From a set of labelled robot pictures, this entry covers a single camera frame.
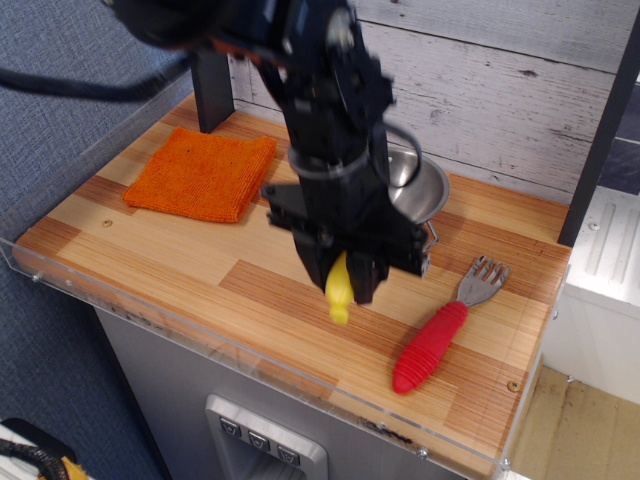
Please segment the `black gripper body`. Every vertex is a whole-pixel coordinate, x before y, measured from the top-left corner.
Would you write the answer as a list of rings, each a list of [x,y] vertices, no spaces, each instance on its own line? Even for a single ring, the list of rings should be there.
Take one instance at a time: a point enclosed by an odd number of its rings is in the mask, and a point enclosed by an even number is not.
[[[301,176],[297,184],[267,184],[261,195],[274,226],[292,234],[328,232],[343,251],[380,255],[389,267],[424,274],[427,234],[392,205],[387,186],[369,167],[337,179]]]

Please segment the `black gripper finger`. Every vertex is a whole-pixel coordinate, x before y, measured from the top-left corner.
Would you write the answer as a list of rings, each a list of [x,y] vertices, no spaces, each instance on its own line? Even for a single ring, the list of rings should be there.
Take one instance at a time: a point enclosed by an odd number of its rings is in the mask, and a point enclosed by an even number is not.
[[[297,254],[312,283],[325,292],[329,273],[343,248],[337,243],[335,236],[328,232],[294,232],[293,239]]]
[[[373,302],[376,289],[387,280],[389,263],[380,255],[353,251],[347,254],[347,270],[354,301],[366,305]]]

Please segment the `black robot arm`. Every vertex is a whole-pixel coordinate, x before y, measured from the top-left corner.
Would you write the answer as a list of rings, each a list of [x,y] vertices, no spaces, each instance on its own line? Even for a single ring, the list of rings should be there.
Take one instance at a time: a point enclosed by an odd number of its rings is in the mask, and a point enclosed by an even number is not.
[[[354,299],[372,301],[391,268],[425,268],[427,234],[389,196],[384,120],[392,81],[369,54],[346,1],[117,1],[137,39],[165,49],[209,46],[249,59],[287,127],[295,184],[262,195],[270,222],[289,230],[313,283],[339,257]]]

